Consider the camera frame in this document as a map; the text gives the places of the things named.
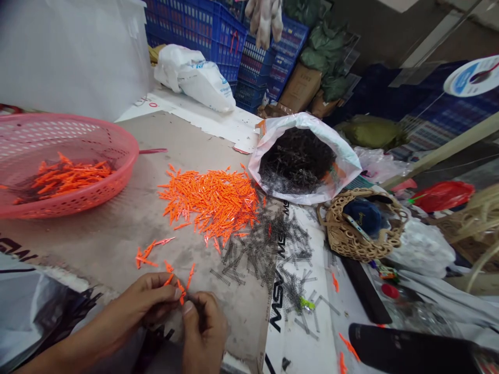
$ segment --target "hand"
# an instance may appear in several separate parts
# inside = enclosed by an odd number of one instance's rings
[[[154,324],[179,306],[181,291],[173,285],[163,287],[169,276],[166,272],[141,276],[81,330],[86,329],[87,340],[97,346],[101,357],[124,346],[142,321]],[[176,283],[174,276],[171,284]]]
[[[174,286],[163,286],[169,276],[169,273],[143,275],[88,325],[47,349],[18,373],[79,373],[113,354],[142,321],[154,323],[179,306],[181,291]]]
[[[227,320],[210,292],[198,292],[183,305],[183,374],[218,374],[227,339]]]

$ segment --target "phone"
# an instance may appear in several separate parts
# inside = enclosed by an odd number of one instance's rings
[[[345,213],[342,213],[342,216],[353,226],[354,229],[356,229],[364,237],[364,239],[366,239],[368,242],[372,242],[372,239],[369,237],[369,235],[366,234],[362,227],[360,227],[360,225],[356,223],[351,216]]]

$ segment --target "finger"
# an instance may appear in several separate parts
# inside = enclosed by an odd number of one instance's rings
[[[185,331],[185,350],[195,349],[198,344],[201,344],[201,334],[199,332],[199,314],[192,301],[187,300],[183,305],[182,318]]]
[[[248,3],[246,4],[246,9],[244,11],[244,15],[247,16],[248,18],[251,17],[251,13],[253,13],[253,9],[255,9],[255,0],[248,0]]]
[[[252,34],[256,34],[258,26],[260,26],[260,1],[256,3],[255,10],[253,11],[253,15],[251,16],[249,32],[251,32]]]
[[[149,312],[145,315],[144,320],[148,324],[157,324],[163,321],[168,313],[172,310],[178,308],[180,304],[178,302],[162,303],[153,306]]]
[[[262,0],[260,10],[260,26],[258,27],[259,40],[264,50],[270,46],[270,0]]]
[[[272,1],[272,6],[271,6],[271,16],[272,18],[274,18],[275,16],[277,16],[277,11],[279,10],[279,5],[280,5],[280,0],[273,0]]]
[[[272,19],[272,36],[276,43],[278,43],[281,40],[283,28],[284,25],[282,24],[281,9],[279,9],[277,15]]]
[[[138,285],[141,290],[159,288],[165,284],[170,275],[168,272],[144,274],[134,283],[134,286]],[[172,279],[172,284],[174,281],[177,281],[175,276]]]
[[[158,303],[162,302],[173,302],[180,299],[182,291],[174,286],[164,286],[160,288],[154,288],[146,290],[140,293],[137,298],[141,298],[142,307],[148,310]]]
[[[206,328],[217,327],[220,324],[220,308],[216,296],[210,292],[197,292],[192,299],[202,308],[206,319]]]

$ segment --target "white glove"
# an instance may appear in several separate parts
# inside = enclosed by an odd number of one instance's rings
[[[245,15],[251,19],[249,31],[256,33],[256,47],[270,47],[270,28],[276,42],[281,40],[282,0],[248,0]]]

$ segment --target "white plastic bag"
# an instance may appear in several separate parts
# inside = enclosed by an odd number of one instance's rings
[[[382,149],[372,150],[357,146],[353,149],[359,157],[360,165],[367,171],[364,176],[371,183],[383,183],[400,175],[406,176],[412,171],[412,165],[404,161],[394,161],[391,154],[385,154]]]
[[[445,268],[456,260],[454,249],[438,227],[425,225],[417,218],[405,224],[400,241],[400,248],[395,248],[387,259],[414,273],[444,278]]]
[[[268,118],[260,122],[257,127],[260,128],[260,141],[251,155],[248,169],[265,192],[268,192],[269,188],[261,183],[260,160],[286,130],[293,127],[310,129],[336,154],[336,161],[331,165],[329,175],[317,191],[306,195],[274,193],[274,197],[303,205],[323,203],[340,193],[362,171],[359,158],[348,143],[335,130],[308,113],[302,112],[280,118]]]
[[[229,83],[217,64],[206,61],[199,51],[175,44],[165,46],[158,56],[154,78],[173,92],[183,92],[214,111],[235,109]]]

